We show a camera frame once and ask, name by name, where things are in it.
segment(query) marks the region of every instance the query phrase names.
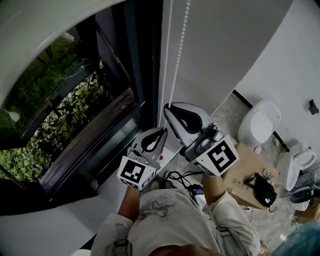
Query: person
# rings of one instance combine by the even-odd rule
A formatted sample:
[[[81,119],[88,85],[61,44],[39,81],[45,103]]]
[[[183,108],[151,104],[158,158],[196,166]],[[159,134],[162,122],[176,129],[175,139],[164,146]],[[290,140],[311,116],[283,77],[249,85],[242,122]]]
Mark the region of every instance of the person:
[[[186,189],[152,190],[140,197],[128,187],[118,213],[98,231],[91,256],[257,255],[258,234],[222,178],[203,174],[202,185],[209,215]]]

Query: white ceramic toilet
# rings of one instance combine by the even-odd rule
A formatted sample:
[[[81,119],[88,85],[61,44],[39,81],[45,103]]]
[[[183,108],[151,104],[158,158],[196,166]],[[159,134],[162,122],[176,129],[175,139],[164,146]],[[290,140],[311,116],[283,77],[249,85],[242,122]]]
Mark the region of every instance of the white ceramic toilet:
[[[299,143],[279,157],[276,169],[280,172],[279,180],[287,191],[296,185],[300,170],[309,168],[317,160],[317,153],[306,143]]]
[[[238,140],[246,146],[266,142],[277,128],[281,113],[271,100],[261,100],[245,115],[238,130]]]

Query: floor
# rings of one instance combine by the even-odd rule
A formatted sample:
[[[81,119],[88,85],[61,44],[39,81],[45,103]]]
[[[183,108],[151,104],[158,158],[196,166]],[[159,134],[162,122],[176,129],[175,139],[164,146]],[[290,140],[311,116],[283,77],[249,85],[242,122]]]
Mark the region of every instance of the floor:
[[[216,120],[221,132],[223,134],[229,134],[233,143],[236,144],[238,143],[238,128],[249,110],[249,107],[232,93],[211,118]],[[276,140],[276,138],[272,135],[268,141],[261,145],[262,151],[260,153],[265,161],[273,166],[275,166],[278,156],[284,151],[284,148],[281,145],[274,146],[274,140]],[[163,176],[166,171],[185,173],[187,171],[197,172],[198,169],[188,163],[184,157],[177,154],[172,161],[167,164],[160,175]],[[191,183],[201,184],[202,182],[201,175],[189,176],[188,178]],[[279,197],[286,195],[282,185],[276,186],[275,191]],[[277,198],[270,210],[272,211],[276,207],[277,210],[275,212],[269,212],[242,206],[243,212],[248,220],[256,228],[260,240],[272,251],[297,228],[292,224],[295,210],[289,206],[289,197]]]

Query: black bag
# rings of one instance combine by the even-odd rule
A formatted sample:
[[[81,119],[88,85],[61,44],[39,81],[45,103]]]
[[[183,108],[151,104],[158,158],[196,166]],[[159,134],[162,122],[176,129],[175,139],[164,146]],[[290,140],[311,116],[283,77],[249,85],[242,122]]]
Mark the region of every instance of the black bag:
[[[265,178],[261,177],[259,173],[255,173],[253,178],[247,178],[244,184],[252,188],[254,191],[254,197],[265,207],[270,207],[276,200],[277,193],[274,187],[269,184]]]

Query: gray t-shirt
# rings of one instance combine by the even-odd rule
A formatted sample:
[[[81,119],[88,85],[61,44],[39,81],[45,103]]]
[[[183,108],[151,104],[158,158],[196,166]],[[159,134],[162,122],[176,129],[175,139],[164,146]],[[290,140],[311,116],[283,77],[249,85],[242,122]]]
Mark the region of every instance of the gray t-shirt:
[[[148,256],[163,246],[196,244],[224,255],[257,255],[260,241],[237,202],[225,194],[208,208],[210,219],[185,189],[160,189],[140,198],[133,223],[110,214],[101,226],[91,256],[107,255],[108,245],[128,240],[132,256]]]

